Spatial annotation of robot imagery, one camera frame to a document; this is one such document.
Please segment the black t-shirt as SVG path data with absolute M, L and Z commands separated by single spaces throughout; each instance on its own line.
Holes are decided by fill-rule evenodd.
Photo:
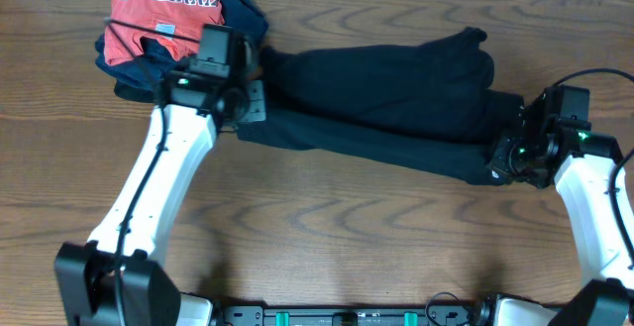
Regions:
M 466 27 L 419 46 L 381 45 L 260 55 L 262 122 L 240 140 L 323 150 L 499 186 L 493 147 L 521 126 L 522 96 L 492 89 L 494 61 L 484 30 Z

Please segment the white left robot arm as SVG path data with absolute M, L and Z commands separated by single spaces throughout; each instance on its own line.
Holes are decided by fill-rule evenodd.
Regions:
M 217 325 L 213 301 L 181 292 L 164 263 L 192 178 L 226 126 L 266 117 L 264 85 L 173 71 L 142 150 L 112 208 L 83 245 L 63 244 L 54 271 L 70 325 Z

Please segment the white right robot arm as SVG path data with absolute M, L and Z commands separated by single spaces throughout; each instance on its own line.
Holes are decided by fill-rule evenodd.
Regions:
M 489 162 L 496 177 L 555 187 L 573 230 L 581 290 L 558 310 L 495 294 L 472 313 L 474 325 L 621 325 L 633 318 L 633 211 L 616 140 L 595 134 L 588 108 L 534 103 L 522 125 L 504 132 Z

